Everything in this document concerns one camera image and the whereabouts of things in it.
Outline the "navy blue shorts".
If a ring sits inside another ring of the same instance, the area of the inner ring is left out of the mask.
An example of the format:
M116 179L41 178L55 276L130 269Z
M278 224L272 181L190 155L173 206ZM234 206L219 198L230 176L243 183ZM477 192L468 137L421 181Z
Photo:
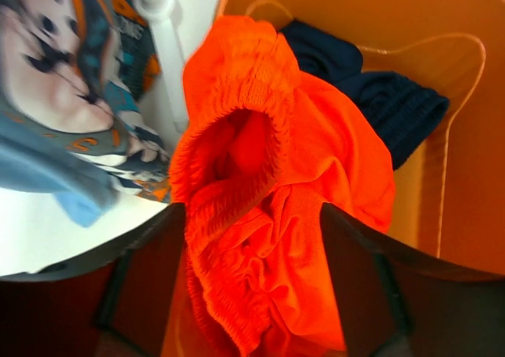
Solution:
M300 69L349 97L384 142L399 169L436 129L450 100L393 71L364 72L352 43L301 21L280 29Z

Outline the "light blue shorts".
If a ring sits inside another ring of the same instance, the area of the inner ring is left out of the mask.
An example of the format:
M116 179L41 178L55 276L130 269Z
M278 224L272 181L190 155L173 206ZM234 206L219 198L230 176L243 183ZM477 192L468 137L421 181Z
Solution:
M118 199L107 172L7 115L1 116L1 187L51 194L82 227L92 226Z

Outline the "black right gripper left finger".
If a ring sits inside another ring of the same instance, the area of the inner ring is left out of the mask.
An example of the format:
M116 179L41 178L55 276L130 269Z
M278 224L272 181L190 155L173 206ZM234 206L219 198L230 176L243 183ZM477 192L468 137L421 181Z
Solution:
M1 278L3 356L93 356L101 341L160 356L182 252L172 204L124 235L37 273Z

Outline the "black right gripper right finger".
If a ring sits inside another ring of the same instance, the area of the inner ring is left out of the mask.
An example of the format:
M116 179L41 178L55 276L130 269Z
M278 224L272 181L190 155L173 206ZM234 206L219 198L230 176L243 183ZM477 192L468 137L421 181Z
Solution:
M336 206L320 211L349 356L502 356L504 277L432 257Z

